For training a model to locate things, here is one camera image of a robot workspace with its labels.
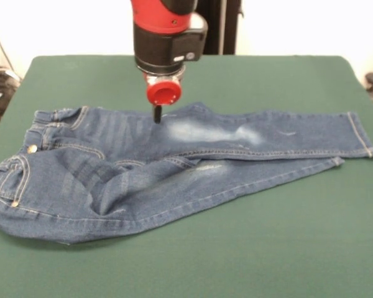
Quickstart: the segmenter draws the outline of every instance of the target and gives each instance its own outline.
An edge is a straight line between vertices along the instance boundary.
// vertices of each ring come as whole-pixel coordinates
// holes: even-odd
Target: seam
[[[30,178],[30,164],[27,161],[27,158],[20,157],[19,160],[22,163],[24,174],[22,175],[21,183],[19,184],[18,189],[17,189],[17,191],[15,193],[15,198],[14,198],[14,202],[13,203],[19,203],[21,201],[22,195],[24,194],[24,191],[25,191],[25,189],[26,189],[26,187],[28,185],[29,178]]]
[[[79,150],[87,151],[87,152],[89,152],[89,153],[97,154],[98,157],[101,158],[102,160],[105,159],[104,153],[100,152],[100,151],[97,150],[97,149],[88,148],[88,147],[85,147],[85,146],[83,146],[83,145],[57,143],[57,144],[51,144],[51,146],[52,146],[53,148],[56,148],[56,149],[59,149],[59,148],[66,148],[66,147],[75,148],[75,149],[79,149]]]
[[[302,150],[302,151],[269,151],[269,152],[254,152],[254,151],[237,151],[237,150],[200,150],[200,151],[187,151],[183,153],[177,153],[175,155],[170,155],[169,157],[178,157],[178,156],[199,156],[201,154],[211,154],[211,155],[245,155],[245,156],[301,156],[301,155],[339,155],[339,154],[351,154],[351,153],[367,153],[367,150],[365,149],[359,149],[359,150],[349,150],[349,151],[341,151],[341,150]]]
[[[183,169],[185,169],[185,168],[189,169],[189,168],[193,167],[193,165],[188,164],[186,161],[179,160],[179,159],[176,159],[176,158],[173,158],[173,157],[166,158],[164,160],[167,160],[167,161],[169,161],[169,162],[171,162],[171,163],[175,164],[176,166],[179,166],[179,167],[181,167]]]
[[[87,106],[84,106],[81,108],[81,111],[80,111],[80,115],[79,117],[77,117],[76,121],[70,126],[70,130],[76,130],[80,124],[82,123],[82,121],[84,120],[86,114],[87,114],[87,110],[88,110],[88,107]]]
[[[133,164],[137,166],[144,166],[145,164],[141,161],[137,160],[119,160],[114,162],[115,165],[121,166],[121,165],[128,165],[128,164]]]
[[[1,189],[2,187],[5,185],[8,177],[10,177],[10,175],[15,171],[15,168],[13,167],[13,165],[10,166],[9,168],[9,171],[8,171],[8,174],[6,175],[6,177],[3,179],[3,181],[0,183],[0,193],[1,193]]]
[[[231,189],[227,189],[226,191],[221,191],[221,192],[218,192],[216,194],[212,194],[210,196],[207,196],[207,197],[195,200],[193,202],[189,202],[189,203],[177,206],[175,208],[172,208],[172,209],[169,209],[169,210],[163,211],[161,213],[154,214],[154,215],[151,215],[150,217],[146,217],[146,218],[139,219],[139,220],[124,220],[124,219],[71,219],[71,218],[68,218],[68,217],[61,217],[59,215],[52,215],[52,214],[48,214],[48,213],[45,213],[45,212],[37,211],[37,210],[34,210],[34,209],[28,209],[28,208],[20,207],[20,206],[17,207],[17,209],[21,209],[21,210],[28,211],[28,212],[35,213],[35,214],[45,215],[45,216],[52,217],[52,218],[55,218],[55,219],[69,220],[69,221],[73,221],[73,222],[81,222],[81,221],[87,221],[87,222],[143,222],[145,220],[152,219],[152,218],[157,217],[159,215],[162,215],[164,213],[167,213],[167,212],[170,212],[170,211],[173,211],[173,210],[177,210],[177,209],[181,209],[181,208],[184,208],[185,206],[188,206],[188,205],[191,205],[191,204],[196,204],[197,202],[201,202],[201,201],[204,201],[204,200],[211,199],[212,197],[219,196],[221,194],[224,194],[224,193],[229,192],[229,191],[233,191],[233,190],[238,189],[240,187],[246,187],[246,186],[251,186],[251,185],[254,185],[254,184],[258,184],[258,183],[267,182],[267,181],[273,180],[275,178],[279,178],[279,177],[282,177],[282,176],[287,176],[287,175],[290,175],[290,174],[293,174],[293,173],[297,173],[299,171],[303,171],[303,170],[306,170],[306,169],[315,168],[315,167],[321,166],[321,165],[326,165],[329,162],[334,164],[333,160],[328,160],[328,161],[325,161],[325,162],[322,162],[322,163],[317,163],[317,164],[312,165],[312,166],[306,166],[304,168],[300,168],[300,169],[297,169],[295,171],[290,171],[290,172],[287,172],[287,173],[276,175],[276,176],[273,176],[271,178],[261,179],[261,180],[254,181],[253,183],[247,183],[247,184],[239,185],[239,186],[233,187]],[[1,198],[0,198],[0,202],[3,203],[4,205],[9,205],[7,202],[3,201]]]
[[[351,123],[352,129],[354,130],[354,133],[355,133],[356,137],[358,138],[358,140],[360,141],[360,143],[362,144],[362,146],[365,148],[365,150],[366,150],[367,154],[369,155],[369,157],[373,157],[372,152],[368,149],[368,147],[366,146],[365,142],[363,141],[363,139],[359,135],[358,130],[356,129],[355,123],[354,123],[354,121],[353,121],[353,119],[351,117],[351,113],[348,112],[347,115],[348,115],[348,119],[349,119],[349,121]]]

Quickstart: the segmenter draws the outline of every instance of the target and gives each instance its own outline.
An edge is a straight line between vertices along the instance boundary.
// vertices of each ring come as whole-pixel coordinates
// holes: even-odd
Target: robot end effector
[[[160,122],[162,106],[176,103],[182,93],[185,61],[198,61],[208,26],[195,13],[197,0],[131,0],[134,54],[147,82],[147,97]]]

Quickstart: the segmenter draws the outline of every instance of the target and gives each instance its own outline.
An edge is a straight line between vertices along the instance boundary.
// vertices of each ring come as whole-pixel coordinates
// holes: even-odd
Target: blue jeans
[[[194,104],[163,116],[38,111],[0,164],[0,229],[60,243],[141,233],[237,197],[373,158],[358,116]]]

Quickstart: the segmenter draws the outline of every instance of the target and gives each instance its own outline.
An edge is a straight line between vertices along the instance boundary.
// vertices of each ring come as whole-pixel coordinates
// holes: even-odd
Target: green table
[[[206,56],[173,109],[356,111],[373,103],[339,57]],[[0,124],[0,161],[34,111],[81,105],[150,111],[131,56],[36,58]],[[65,246],[0,231],[0,298],[373,298],[373,160],[342,167],[133,237]]]

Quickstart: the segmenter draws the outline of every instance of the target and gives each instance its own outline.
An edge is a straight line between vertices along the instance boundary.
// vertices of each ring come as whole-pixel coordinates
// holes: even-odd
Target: denim
[[[346,158],[373,158],[353,112],[219,115],[196,103],[155,124],[100,107],[37,111],[0,164],[0,229],[66,244],[141,233]]]

